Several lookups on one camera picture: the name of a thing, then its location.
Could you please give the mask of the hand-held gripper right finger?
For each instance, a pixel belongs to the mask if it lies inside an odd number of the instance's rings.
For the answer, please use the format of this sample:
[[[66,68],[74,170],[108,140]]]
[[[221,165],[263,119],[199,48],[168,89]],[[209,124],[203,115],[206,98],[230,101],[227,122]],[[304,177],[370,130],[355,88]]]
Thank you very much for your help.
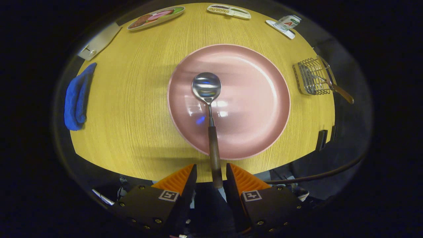
[[[239,166],[226,165],[226,199],[238,233],[288,233],[311,213],[285,186],[270,186]]]

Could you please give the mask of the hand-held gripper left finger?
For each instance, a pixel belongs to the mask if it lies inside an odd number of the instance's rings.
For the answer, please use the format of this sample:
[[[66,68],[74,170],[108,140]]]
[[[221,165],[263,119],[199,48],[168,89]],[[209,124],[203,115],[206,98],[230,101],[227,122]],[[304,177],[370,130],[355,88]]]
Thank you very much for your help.
[[[151,186],[137,185],[112,212],[144,232],[183,232],[197,180],[190,164]]]

